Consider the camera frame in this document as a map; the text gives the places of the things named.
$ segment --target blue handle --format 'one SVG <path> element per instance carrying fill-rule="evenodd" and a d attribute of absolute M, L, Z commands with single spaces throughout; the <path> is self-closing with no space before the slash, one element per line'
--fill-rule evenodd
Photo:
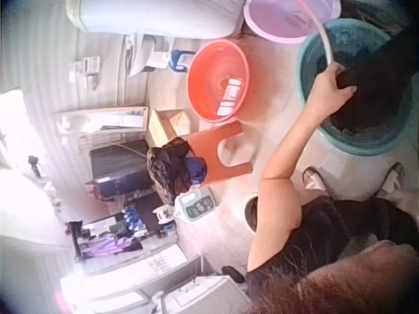
<path fill-rule="evenodd" d="M 179 59 L 182 56 L 182 54 L 194 55 L 195 52 L 188 51 L 188 50 L 178 50 L 178 49 L 172 50 L 172 55 L 171 55 L 171 58 L 170 58 L 169 67 L 170 67 L 170 69 L 172 69 L 173 72 L 186 73 L 188 71 L 188 68 L 185 67 L 184 65 L 178 65 L 177 64 L 179 62 Z"/>

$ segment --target woman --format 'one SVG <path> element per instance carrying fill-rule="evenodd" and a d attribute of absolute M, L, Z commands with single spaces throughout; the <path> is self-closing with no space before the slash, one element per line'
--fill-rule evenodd
<path fill-rule="evenodd" d="M 264 170 L 247 274 L 254 313 L 419 313 L 416 222 L 383 198 L 401 186 L 401 164 L 367 201 L 332 200 L 308 168 L 303 182 L 311 200 L 301 206 L 290 180 L 316 128 L 356 92 L 337 88 L 342 70 L 332 63 L 318 75 Z"/>

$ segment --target slipper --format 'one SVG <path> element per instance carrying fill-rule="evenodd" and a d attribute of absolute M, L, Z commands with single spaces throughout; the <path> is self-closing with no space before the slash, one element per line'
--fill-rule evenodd
<path fill-rule="evenodd" d="M 405 178 L 405 168 L 399 162 L 395 163 L 388 171 L 384 177 L 384 181 L 381 184 L 381 187 L 375 192 L 374 195 L 377 195 L 381 190 L 384 193 L 392 193 L 395 190 L 401 188 L 403 180 Z"/>
<path fill-rule="evenodd" d="M 314 167 L 308 167 L 302 172 L 301 175 L 302 183 L 307 190 L 322 190 L 330 195 L 329 189 L 327 188 L 323 177 L 320 175 Z"/>

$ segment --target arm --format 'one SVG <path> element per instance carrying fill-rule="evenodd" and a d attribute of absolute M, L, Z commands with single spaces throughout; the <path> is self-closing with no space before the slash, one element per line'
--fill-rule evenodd
<path fill-rule="evenodd" d="M 317 76 L 306 107 L 265 167 L 259 185 L 257 231 L 249 255 L 249 271 L 280 252 L 289 234 L 300 226 L 301 205 L 290 178 L 316 128 L 338 111 L 356 90 L 355 86 L 337 88 L 336 76 L 342 70 L 341 65 L 332 63 Z"/>

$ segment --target blue basin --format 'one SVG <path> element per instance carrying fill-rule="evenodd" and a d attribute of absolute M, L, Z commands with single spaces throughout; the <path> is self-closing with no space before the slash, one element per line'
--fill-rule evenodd
<path fill-rule="evenodd" d="M 390 39 L 378 28 L 353 19 L 339 19 L 325 25 L 337 62 L 343 63 L 358 54 L 370 54 Z M 307 37 L 297 57 L 296 88 L 303 106 L 314 79 L 325 69 L 325 51 L 318 33 Z M 329 120 L 320 127 L 321 134 L 335 147 L 358 156 L 376 156 L 384 154 L 401 141 L 403 130 L 409 119 L 414 103 L 414 91 L 417 90 L 417 76 L 405 88 L 399 113 L 389 125 L 370 128 L 359 134 L 350 135 L 336 129 Z"/>

